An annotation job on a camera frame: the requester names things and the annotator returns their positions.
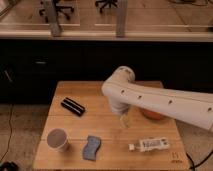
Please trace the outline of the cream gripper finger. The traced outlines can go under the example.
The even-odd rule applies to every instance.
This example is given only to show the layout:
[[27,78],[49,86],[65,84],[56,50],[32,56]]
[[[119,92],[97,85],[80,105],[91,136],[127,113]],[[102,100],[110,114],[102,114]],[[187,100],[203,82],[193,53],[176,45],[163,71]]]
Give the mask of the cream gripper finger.
[[121,115],[119,120],[120,120],[121,125],[124,128],[128,128],[129,127],[129,119],[128,119],[128,116],[126,114]]

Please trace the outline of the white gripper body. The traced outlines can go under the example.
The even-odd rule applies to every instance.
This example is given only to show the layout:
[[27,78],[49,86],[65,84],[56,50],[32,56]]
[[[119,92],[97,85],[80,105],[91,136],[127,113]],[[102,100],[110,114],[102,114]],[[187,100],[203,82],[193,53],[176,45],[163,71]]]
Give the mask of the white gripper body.
[[110,99],[109,105],[110,105],[112,112],[117,114],[117,115],[123,115],[123,114],[127,113],[129,111],[129,108],[130,108],[129,104],[119,102],[115,99]]

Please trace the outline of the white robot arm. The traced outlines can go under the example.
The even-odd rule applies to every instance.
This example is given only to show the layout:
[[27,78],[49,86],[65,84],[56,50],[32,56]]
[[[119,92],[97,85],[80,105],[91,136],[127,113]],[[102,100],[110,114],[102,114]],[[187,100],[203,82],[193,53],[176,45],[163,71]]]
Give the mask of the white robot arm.
[[114,113],[123,115],[133,105],[213,132],[213,94],[154,88],[134,81],[134,71],[120,66],[103,83],[102,92]]

